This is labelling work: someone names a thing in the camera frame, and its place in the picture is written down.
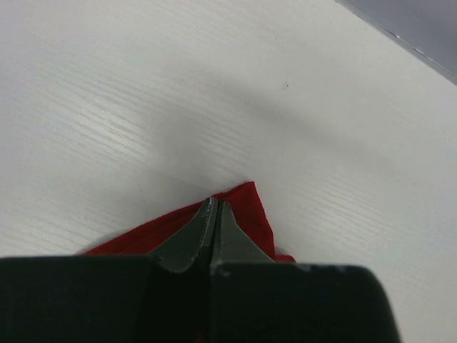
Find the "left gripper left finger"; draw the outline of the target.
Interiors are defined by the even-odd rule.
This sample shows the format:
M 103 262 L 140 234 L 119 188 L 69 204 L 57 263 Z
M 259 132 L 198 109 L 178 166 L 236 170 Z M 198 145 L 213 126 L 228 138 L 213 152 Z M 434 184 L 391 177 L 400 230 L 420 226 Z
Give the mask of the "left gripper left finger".
M 196 342 L 209 333 L 218 202 L 145 254 L 1 260 L 3 342 Z

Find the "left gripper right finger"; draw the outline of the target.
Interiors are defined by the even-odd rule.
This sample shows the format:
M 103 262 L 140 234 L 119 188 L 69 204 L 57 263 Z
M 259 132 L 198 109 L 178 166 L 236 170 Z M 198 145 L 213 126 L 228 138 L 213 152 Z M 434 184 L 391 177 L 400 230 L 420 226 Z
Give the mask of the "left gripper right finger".
M 212 342 L 399 342 L 388 297 L 367 268 L 277 263 L 219 209 L 210 265 Z

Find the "dark red t-shirt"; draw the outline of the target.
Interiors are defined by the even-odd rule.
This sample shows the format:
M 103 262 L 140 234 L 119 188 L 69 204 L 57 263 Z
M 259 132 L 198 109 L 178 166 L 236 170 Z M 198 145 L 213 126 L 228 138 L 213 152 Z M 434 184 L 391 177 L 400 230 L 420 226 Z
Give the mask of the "dark red t-shirt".
M 231 205 L 238 226 L 272 260 L 278 263 L 296 261 L 292 256 L 280 253 L 275 248 L 273 231 L 254 182 L 239 184 L 226 192 L 215 194 L 214 197 Z M 107 242 L 97 244 L 84 254 L 145 254 L 150 252 L 187 224 L 202 204 L 202 202 L 197 202 L 176 209 Z

